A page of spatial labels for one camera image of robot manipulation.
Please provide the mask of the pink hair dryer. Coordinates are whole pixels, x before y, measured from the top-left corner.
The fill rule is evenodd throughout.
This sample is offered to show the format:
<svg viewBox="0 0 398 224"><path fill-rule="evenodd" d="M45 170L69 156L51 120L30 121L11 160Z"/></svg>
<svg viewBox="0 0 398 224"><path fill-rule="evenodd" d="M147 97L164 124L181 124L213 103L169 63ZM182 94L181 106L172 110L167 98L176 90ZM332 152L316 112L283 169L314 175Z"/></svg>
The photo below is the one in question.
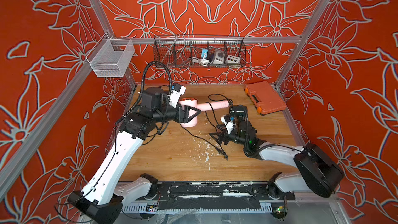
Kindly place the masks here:
<svg viewBox="0 0 398 224"><path fill-rule="evenodd" d="M196 98L184 98L182 100L179 100L179 103L183 107L189 106L189 107L198 109L201 111L201 113L202 112L206 113L207 111L211 111L211 110L219 110L219 109L223 109L223 108L228 108L232 104L228 100L199 104L198 100ZM196 110L189 110L189 117L193 116L196 113L197 113ZM198 123L198 117L196 116L188 123L182 123L181 125L185 128L189 128L189 127L196 126L197 123Z"/></svg>

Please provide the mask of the dark green hair dryer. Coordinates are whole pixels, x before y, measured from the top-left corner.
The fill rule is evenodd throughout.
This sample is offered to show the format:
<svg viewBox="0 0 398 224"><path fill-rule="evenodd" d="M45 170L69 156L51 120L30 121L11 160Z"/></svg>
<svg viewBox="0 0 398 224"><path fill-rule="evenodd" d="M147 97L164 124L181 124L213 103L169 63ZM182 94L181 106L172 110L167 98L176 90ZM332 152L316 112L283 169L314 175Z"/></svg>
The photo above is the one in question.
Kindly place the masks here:
<svg viewBox="0 0 398 224"><path fill-rule="evenodd" d="M230 107L230 116L246 116L247 107L243 105L232 105Z"/></svg>

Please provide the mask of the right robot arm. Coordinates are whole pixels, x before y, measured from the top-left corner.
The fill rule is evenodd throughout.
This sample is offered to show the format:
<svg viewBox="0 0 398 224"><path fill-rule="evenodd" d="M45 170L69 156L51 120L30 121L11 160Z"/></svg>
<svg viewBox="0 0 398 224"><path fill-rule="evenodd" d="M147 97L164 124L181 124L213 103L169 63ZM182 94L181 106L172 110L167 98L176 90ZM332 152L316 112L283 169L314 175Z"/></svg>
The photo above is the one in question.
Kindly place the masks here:
<svg viewBox="0 0 398 224"><path fill-rule="evenodd" d="M267 181L266 193L273 200L296 191L312 191L320 197L329 198L344 178L340 166L315 144L290 146L258 138L243 105L232 105L210 136L220 145L230 142L241 144L248 158L278 162L298 170L287 174L277 172Z"/></svg>

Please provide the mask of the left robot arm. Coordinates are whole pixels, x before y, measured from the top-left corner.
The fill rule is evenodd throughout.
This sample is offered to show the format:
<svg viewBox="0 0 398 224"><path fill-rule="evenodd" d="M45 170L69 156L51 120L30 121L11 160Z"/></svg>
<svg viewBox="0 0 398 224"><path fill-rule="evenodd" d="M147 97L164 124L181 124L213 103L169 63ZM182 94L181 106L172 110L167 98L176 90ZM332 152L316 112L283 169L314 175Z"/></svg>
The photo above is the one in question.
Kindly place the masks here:
<svg viewBox="0 0 398 224"><path fill-rule="evenodd" d="M132 156L144 145L151 131L161 135L157 124L170 121L189 123L201 113L195 106L181 105L185 87L169 79L168 92L159 87L141 87L134 105L116 122L115 141L110 152L82 190L74 191L65 203L87 217L86 223L112 224L123 207L140 198L157 196L158 180L143 174L137 180L119 187L118 182Z"/></svg>

